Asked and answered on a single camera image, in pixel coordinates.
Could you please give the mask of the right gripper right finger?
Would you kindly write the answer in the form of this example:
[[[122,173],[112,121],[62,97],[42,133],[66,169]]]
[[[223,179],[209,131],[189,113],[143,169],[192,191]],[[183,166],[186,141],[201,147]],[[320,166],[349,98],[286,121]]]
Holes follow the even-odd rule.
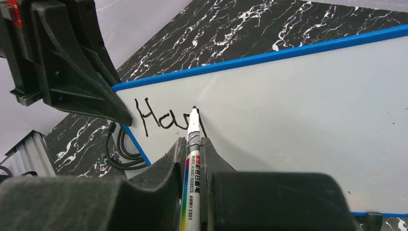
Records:
[[[337,182],[322,173],[235,170],[201,140],[203,231],[353,231]]]

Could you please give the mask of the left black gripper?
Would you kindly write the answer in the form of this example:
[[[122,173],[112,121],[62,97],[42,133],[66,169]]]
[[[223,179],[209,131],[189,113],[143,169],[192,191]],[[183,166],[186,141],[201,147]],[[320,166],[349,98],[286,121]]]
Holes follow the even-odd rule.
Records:
[[[29,19],[22,16],[22,3],[0,2],[0,56],[8,62],[15,84],[10,93],[17,101],[30,106],[42,94],[46,104],[60,111],[131,125],[129,110],[113,91],[121,80],[104,45],[95,2],[32,3],[35,38],[27,28]]]

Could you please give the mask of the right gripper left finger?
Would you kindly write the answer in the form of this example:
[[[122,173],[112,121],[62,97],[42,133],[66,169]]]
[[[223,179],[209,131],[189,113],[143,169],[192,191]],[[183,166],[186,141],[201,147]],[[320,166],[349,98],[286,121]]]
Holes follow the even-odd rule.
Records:
[[[185,138],[131,179],[12,177],[0,185],[3,231],[175,231]]]

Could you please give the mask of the blue framed whiteboard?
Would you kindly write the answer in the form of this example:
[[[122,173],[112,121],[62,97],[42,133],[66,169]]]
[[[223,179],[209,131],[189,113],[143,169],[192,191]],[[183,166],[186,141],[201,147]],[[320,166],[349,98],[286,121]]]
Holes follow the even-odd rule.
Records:
[[[147,164],[190,120],[233,168],[332,176],[354,215],[408,215],[408,27],[116,84]]]

